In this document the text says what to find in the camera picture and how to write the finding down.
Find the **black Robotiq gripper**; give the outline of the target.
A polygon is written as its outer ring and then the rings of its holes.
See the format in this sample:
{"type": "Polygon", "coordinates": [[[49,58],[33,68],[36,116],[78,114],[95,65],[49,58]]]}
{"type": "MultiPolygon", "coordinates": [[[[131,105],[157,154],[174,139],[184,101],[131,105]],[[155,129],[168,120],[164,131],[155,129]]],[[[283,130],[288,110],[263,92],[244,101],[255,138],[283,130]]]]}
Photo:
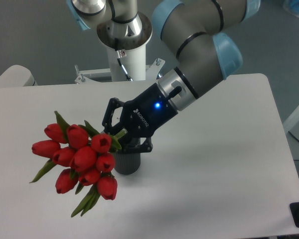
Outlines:
{"type": "Polygon", "coordinates": [[[151,152],[153,148],[151,136],[178,114],[170,102],[178,94],[177,86],[169,95],[164,96],[155,83],[131,101],[122,102],[118,98],[110,98],[102,121],[104,132],[119,133],[121,130],[127,130],[133,138],[123,144],[122,153],[151,152]],[[122,108],[119,122],[112,125],[114,112],[118,108],[122,108]],[[143,143],[140,137],[146,137],[143,143]]]}

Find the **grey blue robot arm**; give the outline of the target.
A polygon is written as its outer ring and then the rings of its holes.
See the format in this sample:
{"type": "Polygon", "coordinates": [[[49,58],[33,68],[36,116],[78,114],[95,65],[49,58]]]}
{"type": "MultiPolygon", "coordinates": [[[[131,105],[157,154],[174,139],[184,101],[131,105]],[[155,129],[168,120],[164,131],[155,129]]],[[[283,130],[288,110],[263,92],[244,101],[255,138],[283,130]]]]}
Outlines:
{"type": "Polygon", "coordinates": [[[135,99],[109,101],[103,126],[120,138],[119,153],[150,152],[154,132],[241,67],[242,55],[223,30],[257,13],[258,0],[164,0],[147,18],[135,0],[69,0],[82,29],[96,29],[113,81],[146,78],[146,44],[155,32],[179,64],[135,99]]]}

